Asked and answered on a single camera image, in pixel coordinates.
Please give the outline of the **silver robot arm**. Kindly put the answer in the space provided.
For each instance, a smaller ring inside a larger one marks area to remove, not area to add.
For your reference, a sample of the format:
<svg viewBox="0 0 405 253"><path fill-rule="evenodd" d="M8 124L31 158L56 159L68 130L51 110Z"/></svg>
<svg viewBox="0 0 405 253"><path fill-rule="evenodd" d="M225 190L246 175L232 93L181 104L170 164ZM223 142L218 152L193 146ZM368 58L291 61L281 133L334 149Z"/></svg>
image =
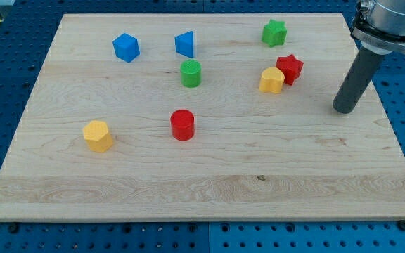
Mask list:
<svg viewBox="0 0 405 253"><path fill-rule="evenodd" d="M351 35L377 54L405 55L405 0L358 0Z"/></svg>

